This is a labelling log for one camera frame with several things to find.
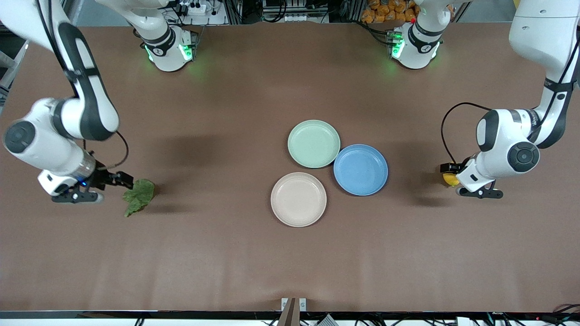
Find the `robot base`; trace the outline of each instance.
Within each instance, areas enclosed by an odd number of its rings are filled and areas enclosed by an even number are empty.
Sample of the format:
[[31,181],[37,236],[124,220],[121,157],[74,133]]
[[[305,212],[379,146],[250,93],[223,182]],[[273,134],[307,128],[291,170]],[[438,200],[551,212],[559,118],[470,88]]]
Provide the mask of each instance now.
[[156,56],[146,48],[149,60],[157,68],[167,72],[179,70],[186,63],[194,60],[199,39],[196,32],[182,30],[177,26],[171,26],[171,29],[175,32],[176,42],[164,56]]
[[401,39],[399,45],[396,45],[392,48],[390,55],[393,59],[399,61],[407,68],[421,69],[426,67],[429,62],[431,62],[431,59],[437,55],[437,48],[439,47],[439,43],[426,53],[419,52],[419,50],[407,39],[409,28],[411,28],[411,26],[412,23],[405,23],[401,27],[394,29],[395,32],[401,33],[403,38]]

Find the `black cable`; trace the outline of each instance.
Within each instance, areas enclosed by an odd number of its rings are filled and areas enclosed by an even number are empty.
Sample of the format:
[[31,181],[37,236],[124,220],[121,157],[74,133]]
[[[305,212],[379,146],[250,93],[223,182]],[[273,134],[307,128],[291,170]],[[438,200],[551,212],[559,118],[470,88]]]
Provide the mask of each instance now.
[[383,41],[383,40],[381,40],[380,38],[378,38],[378,37],[375,35],[375,34],[380,34],[380,35],[387,35],[387,32],[383,32],[383,31],[375,30],[375,29],[373,29],[373,28],[371,28],[371,27],[368,27],[368,25],[366,25],[366,24],[364,24],[364,23],[361,23],[361,22],[360,22],[360,21],[358,21],[358,20],[352,20],[352,22],[354,22],[354,23],[356,23],[357,25],[359,25],[360,27],[362,27],[362,28],[366,29],[366,30],[367,30],[367,31],[368,31],[368,32],[371,34],[371,36],[372,36],[372,37],[373,37],[375,40],[377,40],[379,43],[381,43],[381,44],[384,44],[384,45],[395,45],[395,44],[397,44],[397,43],[395,43],[395,42],[386,42],[386,41]]
[[286,14],[287,6],[288,5],[286,4],[286,0],[280,0],[280,10],[278,11],[278,14],[276,15],[276,17],[272,20],[268,20],[268,19],[265,19],[264,17],[262,17],[262,20],[267,21],[268,23],[277,23],[282,18],[284,18],[284,15]]
[[580,307],[580,304],[575,304],[575,305],[567,305],[567,307],[565,307],[565,308],[562,308],[562,309],[560,309],[560,310],[556,310],[556,311],[554,311],[554,313],[563,313],[563,312],[565,312],[565,311],[567,311],[567,310],[570,310],[570,309],[572,309],[572,308],[576,308],[576,307]]
[[274,323],[275,323],[275,322],[276,322],[278,319],[280,319],[280,317],[277,317],[277,318],[275,318],[273,321],[271,321],[271,322],[268,324],[268,326],[272,326],[272,325],[274,325]]
[[487,314],[487,319],[484,319],[483,322],[488,326],[495,326],[495,320],[493,318],[491,318],[490,313],[486,313],[486,314]]
[[[36,0],[36,4],[37,4],[37,10],[38,10],[38,14],[40,16],[40,21],[42,23],[42,27],[44,28],[44,32],[46,33],[46,37],[48,38],[48,42],[50,43],[50,47],[52,48],[52,51],[54,52],[55,56],[56,56],[56,60],[59,62],[60,67],[63,69],[63,71],[67,71],[68,68],[66,66],[66,64],[64,63],[64,59],[62,54],[60,53],[59,47],[56,44],[56,38],[55,38],[55,28],[54,25],[52,23],[52,0],[48,0],[48,19],[49,19],[49,25],[50,25],[50,30],[49,27],[46,25],[46,19],[44,18],[44,13],[42,12],[42,6],[40,4],[40,0]],[[76,98],[78,98],[78,92],[77,89],[74,86],[74,83],[72,81],[68,81],[71,84],[72,87],[72,91],[74,92],[74,96]]]
[[125,139],[125,137],[123,137],[123,135],[120,132],[117,131],[116,134],[118,134],[119,137],[123,140],[123,143],[125,143],[125,157],[122,160],[120,160],[119,163],[116,163],[116,164],[113,164],[113,165],[109,165],[109,166],[103,166],[101,168],[98,168],[97,170],[99,170],[99,171],[116,168],[119,165],[125,163],[125,161],[129,157],[129,144],[127,143],[127,140]]
[[369,32],[373,32],[373,33],[377,33],[377,34],[382,34],[382,35],[387,35],[387,32],[385,32],[385,31],[379,31],[379,30],[376,30],[374,28],[371,28],[368,24],[362,23],[362,22],[360,22],[358,20],[352,20],[351,22],[357,23],[357,25],[359,25],[360,27],[366,29]]
[[505,317],[513,319],[513,321],[515,321],[519,326],[526,326],[524,323],[522,323],[521,321],[519,321],[517,318],[515,318],[513,316],[510,316],[510,315],[508,315],[506,313],[503,313],[503,314],[505,315]]
[[455,325],[454,323],[446,323],[446,322],[445,322],[445,320],[438,321],[438,320],[436,320],[436,319],[434,318],[434,319],[433,319],[433,325],[435,325],[435,323],[436,323],[436,324],[441,324],[441,325],[444,325],[444,326],[451,326],[451,325]]
[[365,324],[366,326],[370,326],[369,324],[367,324],[367,322],[366,322],[366,321],[364,321],[364,320],[362,320],[362,319],[357,319],[357,320],[354,322],[354,326],[357,326],[359,321],[360,321],[361,323]]
[[[574,55],[576,54],[576,50],[578,50],[578,42],[580,42],[580,38],[578,38],[576,40],[576,45],[574,45],[574,50],[572,51],[572,55],[570,56],[570,58],[568,59],[568,62],[566,63],[566,67],[564,68],[564,71],[562,72],[562,76],[560,76],[560,80],[558,81],[558,84],[562,83],[562,81],[564,80],[564,77],[566,76],[568,68],[570,68],[570,64],[572,64],[572,60],[574,59]],[[548,108],[546,109],[544,116],[540,120],[540,123],[536,127],[536,130],[538,127],[540,127],[544,123],[544,121],[546,121],[546,118],[548,117],[548,113],[550,113],[550,109],[552,108],[552,104],[554,103],[554,99],[556,99],[556,92],[554,92],[554,94],[552,94],[552,98],[550,99],[550,104],[548,104]]]
[[175,16],[177,17],[177,19],[179,19],[179,24],[178,26],[186,26],[185,23],[183,22],[183,20],[181,19],[181,17],[179,17],[179,15],[177,14],[177,11],[175,10],[175,8],[172,6],[171,9],[173,10],[173,12],[175,13]]
[[397,324],[399,324],[400,322],[402,322],[402,321],[404,321],[404,320],[407,320],[407,319],[409,319],[409,318],[410,318],[410,317],[405,317],[405,318],[403,318],[403,319],[397,320],[397,321],[395,321],[395,322],[394,322],[394,323],[393,323],[391,326],[397,326]]
[[503,317],[503,324],[505,326],[512,326],[512,323],[509,322],[509,319],[507,318],[508,315],[506,315],[505,313],[503,313],[502,317]]
[[447,154],[449,154],[449,157],[451,158],[451,161],[453,163],[457,163],[457,162],[455,161],[455,158],[453,157],[453,155],[451,155],[451,152],[449,151],[449,148],[447,147],[447,142],[445,141],[445,136],[443,135],[443,126],[445,125],[445,120],[447,119],[447,116],[449,115],[449,113],[451,113],[451,111],[453,111],[456,107],[462,106],[462,105],[471,105],[471,106],[475,106],[478,108],[482,108],[485,111],[491,111],[490,108],[481,106],[479,104],[475,104],[475,103],[471,103],[471,102],[461,102],[461,103],[456,104],[453,107],[451,107],[451,109],[449,109],[449,111],[447,111],[447,113],[445,113],[445,115],[443,116],[443,120],[441,121],[441,140],[443,141],[443,146],[445,147],[445,151],[447,151]]
[[327,10],[327,12],[324,14],[324,16],[322,17],[322,19],[320,20],[320,23],[324,22],[324,19],[326,18],[326,16],[328,15],[329,11]]
[[143,326],[143,324],[145,323],[145,318],[137,318],[137,321],[135,321],[135,326]]

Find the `blue plate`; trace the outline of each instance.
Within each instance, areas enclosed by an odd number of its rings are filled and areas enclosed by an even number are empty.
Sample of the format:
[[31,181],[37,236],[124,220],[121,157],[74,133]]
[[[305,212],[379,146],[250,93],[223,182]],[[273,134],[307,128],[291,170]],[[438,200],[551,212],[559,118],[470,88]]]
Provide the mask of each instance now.
[[369,145],[345,147],[334,161],[334,177],[349,193],[368,196],[387,182],[389,167],[383,155]]

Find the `orange bag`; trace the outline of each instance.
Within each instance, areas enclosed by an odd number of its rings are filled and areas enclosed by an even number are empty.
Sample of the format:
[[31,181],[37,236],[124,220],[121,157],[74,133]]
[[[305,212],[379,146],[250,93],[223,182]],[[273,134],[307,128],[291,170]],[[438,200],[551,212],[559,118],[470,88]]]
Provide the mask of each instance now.
[[375,18],[375,11],[370,9],[365,9],[361,15],[361,22],[370,24]]
[[401,1],[401,2],[399,2],[398,5],[395,6],[395,11],[402,13],[402,12],[405,12],[406,8],[407,8],[407,3]]
[[389,4],[387,5],[389,7],[390,11],[395,10],[395,7],[399,4],[398,0],[389,0]]
[[405,10],[405,21],[411,21],[413,18],[416,18],[413,9]]
[[368,0],[368,6],[371,7],[372,10],[375,10],[380,6],[380,0]]
[[395,11],[391,10],[387,14],[387,16],[385,16],[385,20],[394,20],[394,19],[395,19]]
[[376,9],[376,14],[379,16],[386,16],[389,13],[389,6],[385,6],[385,5],[380,5],[377,9]]

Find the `green plate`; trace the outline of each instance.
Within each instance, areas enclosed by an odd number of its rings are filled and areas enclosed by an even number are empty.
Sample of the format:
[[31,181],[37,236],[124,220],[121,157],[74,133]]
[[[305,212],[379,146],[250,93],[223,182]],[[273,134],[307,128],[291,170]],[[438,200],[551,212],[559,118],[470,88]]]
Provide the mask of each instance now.
[[290,156],[307,168],[322,168],[332,163],[340,151],[340,137],[328,123],[307,120],[297,124],[288,136]]

